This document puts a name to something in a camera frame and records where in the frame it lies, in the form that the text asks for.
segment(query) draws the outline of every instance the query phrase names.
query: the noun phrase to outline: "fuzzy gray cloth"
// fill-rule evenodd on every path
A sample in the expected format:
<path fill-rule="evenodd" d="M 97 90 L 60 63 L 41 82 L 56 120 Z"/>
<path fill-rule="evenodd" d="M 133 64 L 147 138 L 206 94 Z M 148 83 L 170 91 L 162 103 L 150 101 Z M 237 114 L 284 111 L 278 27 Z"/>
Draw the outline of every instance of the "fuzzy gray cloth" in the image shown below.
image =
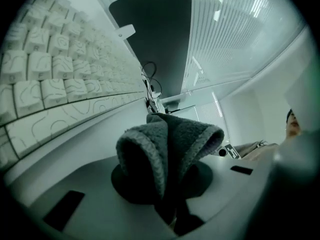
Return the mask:
<path fill-rule="evenodd" d="M 147 115 L 146 124 L 127 130 L 118 140 L 116 150 L 123 173 L 153 176 L 156 192 L 162 199 L 168 179 L 178 186 L 188 169 L 213 154 L 223 139 L 223 130 L 215 125 L 154 113 Z M 147 160 L 151 169 L 146 168 L 143 160 Z"/>

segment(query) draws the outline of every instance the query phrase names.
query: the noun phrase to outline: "cable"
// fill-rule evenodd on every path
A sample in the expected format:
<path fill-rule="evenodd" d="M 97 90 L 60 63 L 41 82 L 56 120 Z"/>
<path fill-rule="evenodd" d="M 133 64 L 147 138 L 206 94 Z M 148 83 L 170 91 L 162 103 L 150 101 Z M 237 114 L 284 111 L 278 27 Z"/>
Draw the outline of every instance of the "cable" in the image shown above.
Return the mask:
<path fill-rule="evenodd" d="M 145 69 L 145 66 L 148 65 L 148 64 L 153 64 L 153 65 L 154 65 L 154 71 L 153 71 L 151 77 L 146 76 L 145 74 L 143 74 L 143 70 Z M 152 81 L 152 80 L 155 80 L 155 81 L 159 84 L 160 89 L 161 89 L 160 94 L 159 94 L 157 97 L 153 97 L 153 96 L 152 96 L 152 92 L 151 92 L 151 91 L 149 90 L 149 88 L 148 88 L 148 84 L 144 83 L 144 84 L 145 84 L 145 87 L 146 87 L 146 90 L 147 90 L 147 97 L 148 97 L 148 99 L 149 99 L 149 94 L 150 94 L 150 96 L 151 96 L 152 99 L 157 99 L 157 98 L 159 98 L 160 95 L 162 94 L 162 86 L 161 86 L 161 84 L 159 83 L 159 81 L 158 81 L 157 79 L 154 79 L 154 75 L 156 74 L 156 72 L 157 72 L 157 64 L 154 63 L 153 61 L 147 61 L 147 62 L 142 66 L 142 69 L 141 69 L 141 75 L 144 76 L 145 78 L 150 79 L 149 85 L 151 85 L 151 81 Z"/>

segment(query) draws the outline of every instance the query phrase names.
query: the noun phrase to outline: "mechanical keyboard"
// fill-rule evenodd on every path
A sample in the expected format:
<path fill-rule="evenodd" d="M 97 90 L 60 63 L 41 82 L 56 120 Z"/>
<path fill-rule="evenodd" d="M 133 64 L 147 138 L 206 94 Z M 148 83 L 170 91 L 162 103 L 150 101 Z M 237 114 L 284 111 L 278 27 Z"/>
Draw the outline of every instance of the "mechanical keyboard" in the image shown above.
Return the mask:
<path fill-rule="evenodd" d="M 141 65 L 68 0 L 29 0 L 0 60 L 0 170 L 77 125 L 145 96 Z"/>

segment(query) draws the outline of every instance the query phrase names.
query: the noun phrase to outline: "ceiling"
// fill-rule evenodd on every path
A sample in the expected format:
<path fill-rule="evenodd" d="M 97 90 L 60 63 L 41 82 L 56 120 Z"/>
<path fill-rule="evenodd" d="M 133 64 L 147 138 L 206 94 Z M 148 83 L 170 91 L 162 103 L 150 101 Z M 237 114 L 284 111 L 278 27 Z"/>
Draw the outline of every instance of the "ceiling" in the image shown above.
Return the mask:
<path fill-rule="evenodd" d="M 117 0 L 99 0 L 109 13 Z M 192 0 L 181 92 L 214 86 L 220 100 L 263 70 L 305 22 L 290 0 Z"/>

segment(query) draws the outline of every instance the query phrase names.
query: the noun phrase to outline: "person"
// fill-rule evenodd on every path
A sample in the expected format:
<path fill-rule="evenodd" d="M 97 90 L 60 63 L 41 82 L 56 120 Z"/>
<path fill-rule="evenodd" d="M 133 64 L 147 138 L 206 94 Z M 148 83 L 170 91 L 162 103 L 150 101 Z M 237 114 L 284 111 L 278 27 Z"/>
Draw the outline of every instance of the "person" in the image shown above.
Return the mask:
<path fill-rule="evenodd" d="M 296 119 L 296 116 L 292 109 L 290 109 L 289 113 L 286 116 L 286 128 L 285 128 L 285 135 L 286 139 L 291 139 L 295 136 L 301 134 L 301 129 Z"/>
<path fill-rule="evenodd" d="M 301 134 L 301 129 L 297 118 L 290 109 L 286 115 L 286 127 L 285 127 L 285 140 L 292 139 Z M 267 151 L 275 151 L 279 147 L 278 144 L 269 144 L 265 140 L 256 141 L 253 143 L 247 143 L 243 145 L 235 146 L 235 150 L 243 160 L 257 161 L 263 154 L 269 154 Z"/>

